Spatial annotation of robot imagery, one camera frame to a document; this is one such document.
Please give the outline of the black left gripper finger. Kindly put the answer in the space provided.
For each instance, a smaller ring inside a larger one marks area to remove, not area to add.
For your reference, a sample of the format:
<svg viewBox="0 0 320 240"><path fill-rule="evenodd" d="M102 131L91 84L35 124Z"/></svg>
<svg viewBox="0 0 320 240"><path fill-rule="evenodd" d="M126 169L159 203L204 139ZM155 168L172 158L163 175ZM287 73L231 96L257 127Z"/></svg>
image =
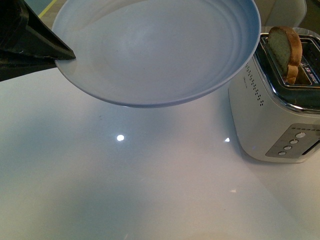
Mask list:
<svg viewBox="0 0 320 240"><path fill-rule="evenodd" d="M0 80L5 81L56 67L75 59L23 0L0 2Z"/></svg>

